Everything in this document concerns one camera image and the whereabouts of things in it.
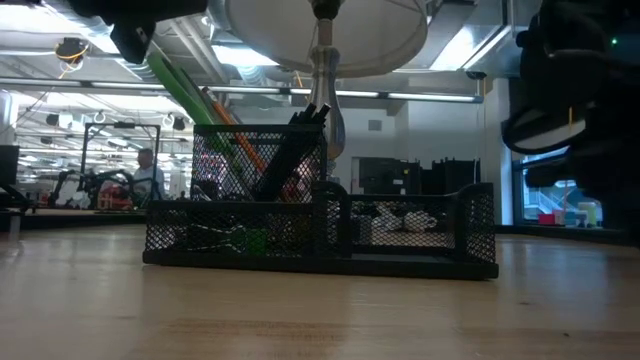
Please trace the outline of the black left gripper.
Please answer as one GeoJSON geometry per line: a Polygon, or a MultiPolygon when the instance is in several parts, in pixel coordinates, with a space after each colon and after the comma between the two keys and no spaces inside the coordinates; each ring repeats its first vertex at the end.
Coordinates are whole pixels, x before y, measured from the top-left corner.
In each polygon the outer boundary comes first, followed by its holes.
{"type": "Polygon", "coordinates": [[[129,63],[141,64],[159,21],[202,13],[207,0],[68,0],[84,17],[100,17],[113,24],[110,34],[120,55],[129,63]]]}

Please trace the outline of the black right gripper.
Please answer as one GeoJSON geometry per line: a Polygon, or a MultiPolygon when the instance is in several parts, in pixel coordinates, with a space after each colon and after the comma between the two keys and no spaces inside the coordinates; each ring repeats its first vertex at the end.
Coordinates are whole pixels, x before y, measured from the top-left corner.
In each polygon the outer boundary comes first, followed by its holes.
{"type": "Polygon", "coordinates": [[[585,128],[551,147],[565,150],[562,160],[535,165],[525,183],[546,187],[573,180],[603,207],[603,223],[639,243],[639,93],[607,96],[585,110],[585,128]]]}

